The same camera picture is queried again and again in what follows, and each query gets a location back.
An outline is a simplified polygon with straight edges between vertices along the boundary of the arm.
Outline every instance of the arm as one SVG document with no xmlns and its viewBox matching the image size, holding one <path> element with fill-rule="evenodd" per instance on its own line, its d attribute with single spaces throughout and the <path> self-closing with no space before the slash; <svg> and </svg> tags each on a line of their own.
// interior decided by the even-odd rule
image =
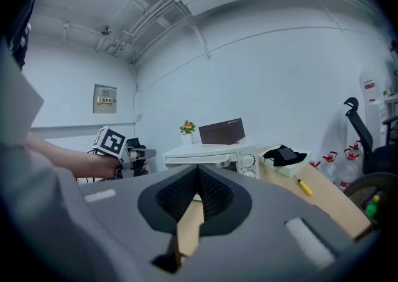
<svg viewBox="0 0 398 282">
<path fill-rule="evenodd" d="M 383 125 L 390 125 L 391 123 L 393 123 L 396 120 L 398 120 L 398 116 L 390 117 L 389 119 L 386 119 L 385 121 L 383 121 Z"/>
<path fill-rule="evenodd" d="M 25 56 L 26 56 L 27 46 L 29 44 L 29 33 L 30 33 L 30 24 L 27 23 L 25 31 L 22 34 L 21 44 L 12 53 L 20 69 L 22 69 L 22 67 L 25 65 Z"/>
<path fill-rule="evenodd" d="M 55 166 L 67 168 L 76 178 L 114 177 L 114 172 L 119 168 L 116 157 L 67 150 L 38 139 L 32 133 L 28 134 L 25 146 L 46 156 Z"/>
</svg>

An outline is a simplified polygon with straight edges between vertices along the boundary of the office chair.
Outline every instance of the office chair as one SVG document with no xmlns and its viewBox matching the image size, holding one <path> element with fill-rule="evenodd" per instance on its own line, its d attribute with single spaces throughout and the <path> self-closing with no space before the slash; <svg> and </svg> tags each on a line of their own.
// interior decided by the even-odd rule
<svg viewBox="0 0 398 282">
<path fill-rule="evenodd" d="M 367 175 L 376 172 L 386 172 L 398 175 L 398 144 L 389 144 L 391 124 L 398 120 L 398 116 L 391 117 L 383 122 L 383 125 L 387 126 L 386 145 L 372 151 L 373 138 L 357 113 L 358 100 L 356 98 L 348 98 L 344 104 L 351 108 L 346 113 L 346 117 L 348 117 L 358 133 L 364 148 L 363 173 Z"/>
</svg>

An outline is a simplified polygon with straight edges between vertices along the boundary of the electrical panel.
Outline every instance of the electrical panel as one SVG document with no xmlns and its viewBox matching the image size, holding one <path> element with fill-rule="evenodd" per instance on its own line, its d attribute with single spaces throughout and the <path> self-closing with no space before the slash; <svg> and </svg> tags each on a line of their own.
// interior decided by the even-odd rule
<svg viewBox="0 0 398 282">
<path fill-rule="evenodd" d="M 94 87 L 93 113 L 116 113 L 116 88 L 96 84 Z"/>
</svg>

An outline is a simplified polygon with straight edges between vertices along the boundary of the microwave oven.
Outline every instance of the microwave oven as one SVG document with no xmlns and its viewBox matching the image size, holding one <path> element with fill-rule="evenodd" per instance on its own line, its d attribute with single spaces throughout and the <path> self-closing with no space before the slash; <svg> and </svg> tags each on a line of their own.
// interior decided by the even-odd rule
<svg viewBox="0 0 398 282">
<path fill-rule="evenodd" d="M 248 137 L 231 145 L 194 143 L 180 146 L 164 153 L 163 160 L 167 169 L 181 165 L 207 164 L 259 178 L 257 148 Z"/>
</svg>

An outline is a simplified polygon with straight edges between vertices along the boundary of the person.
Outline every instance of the person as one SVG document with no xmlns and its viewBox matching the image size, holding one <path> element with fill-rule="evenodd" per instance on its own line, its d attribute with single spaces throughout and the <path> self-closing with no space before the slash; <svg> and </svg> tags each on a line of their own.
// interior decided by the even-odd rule
<svg viewBox="0 0 398 282">
<path fill-rule="evenodd" d="M 394 51 L 396 54 L 398 54 L 398 43 L 395 40 L 391 41 L 390 51 Z"/>
<path fill-rule="evenodd" d="M 35 0 L 25 0 L 25 4 L 19 9 L 16 18 L 5 33 L 10 53 L 21 70 L 25 64 L 28 49 L 29 19 L 34 2 Z M 119 160 L 115 157 L 67 150 L 38 139 L 33 133 L 28 134 L 25 147 L 46 156 L 53 165 L 69 169 L 76 178 L 111 178 L 119 168 Z"/>
</svg>

